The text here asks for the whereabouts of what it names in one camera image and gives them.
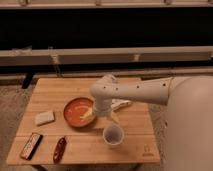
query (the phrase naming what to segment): brown snack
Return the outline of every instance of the brown snack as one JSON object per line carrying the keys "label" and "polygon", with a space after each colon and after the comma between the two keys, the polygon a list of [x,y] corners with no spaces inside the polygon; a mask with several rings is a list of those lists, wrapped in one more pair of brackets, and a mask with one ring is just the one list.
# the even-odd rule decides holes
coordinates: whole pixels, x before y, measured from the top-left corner
{"label": "brown snack", "polygon": [[66,145],[67,145],[67,142],[66,142],[65,137],[62,137],[58,140],[58,143],[55,147],[55,151],[54,151],[54,154],[53,154],[53,162],[54,163],[60,162],[60,160],[61,160],[61,158],[64,154]]}
{"label": "brown snack", "polygon": [[42,138],[43,135],[32,133],[23,150],[21,151],[20,157],[25,160],[30,160],[33,157],[36,149],[38,148]]}

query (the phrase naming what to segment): white cup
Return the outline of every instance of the white cup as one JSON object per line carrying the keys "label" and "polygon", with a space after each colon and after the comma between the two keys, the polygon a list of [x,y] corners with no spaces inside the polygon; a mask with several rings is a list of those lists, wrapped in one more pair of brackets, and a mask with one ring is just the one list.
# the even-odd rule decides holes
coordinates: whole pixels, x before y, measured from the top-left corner
{"label": "white cup", "polygon": [[109,147],[116,147],[123,142],[124,131],[119,125],[110,124],[104,128],[103,139]]}

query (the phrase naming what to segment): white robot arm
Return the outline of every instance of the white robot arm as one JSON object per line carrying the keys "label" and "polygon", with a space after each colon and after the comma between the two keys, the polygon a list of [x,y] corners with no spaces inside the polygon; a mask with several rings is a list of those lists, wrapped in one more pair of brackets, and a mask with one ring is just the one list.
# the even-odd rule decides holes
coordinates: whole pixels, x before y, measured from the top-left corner
{"label": "white robot arm", "polygon": [[110,114],[112,99],[128,99],[166,105],[172,89],[188,78],[164,78],[118,84],[113,75],[106,75],[90,88],[90,92],[95,98],[93,114],[98,116]]}
{"label": "white robot arm", "polygon": [[93,114],[111,113],[113,98],[167,105],[165,171],[213,171],[213,77],[173,77],[118,84],[107,75],[91,86]]}

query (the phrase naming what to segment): floor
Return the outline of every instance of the floor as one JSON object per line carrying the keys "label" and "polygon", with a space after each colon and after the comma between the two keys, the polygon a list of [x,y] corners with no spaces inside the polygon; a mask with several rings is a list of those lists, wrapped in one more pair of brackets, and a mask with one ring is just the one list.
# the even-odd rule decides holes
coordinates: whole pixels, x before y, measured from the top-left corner
{"label": "floor", "polygon": [[[0,80],[0,170],[2,171],[35,171],[31,166],[8,166],[6,158],[18,128],[19,122],[28,104],[35,84],[28,89],[22,89],[23,80]],[[158,147],[163,158],[163,126],[162,115],[165,107],[149,105]],[[113,165],[67,165],[67,166],[44,166],[47,170],[53,171],[162,171],[162,164],[113,164]]]}

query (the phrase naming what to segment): orange bowl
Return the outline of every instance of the orange bowl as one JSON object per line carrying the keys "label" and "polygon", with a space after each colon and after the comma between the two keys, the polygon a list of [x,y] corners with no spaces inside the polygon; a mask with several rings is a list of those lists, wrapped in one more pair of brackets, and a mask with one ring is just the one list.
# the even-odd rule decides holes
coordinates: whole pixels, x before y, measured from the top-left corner
{"label": "orange bowl", "polygon": [[83,127],[90,124],[95,116],[83,120],[81,117],[93,106],[93,101],[86,97],[71,100],[64,108],[64,118],[70,126]]}

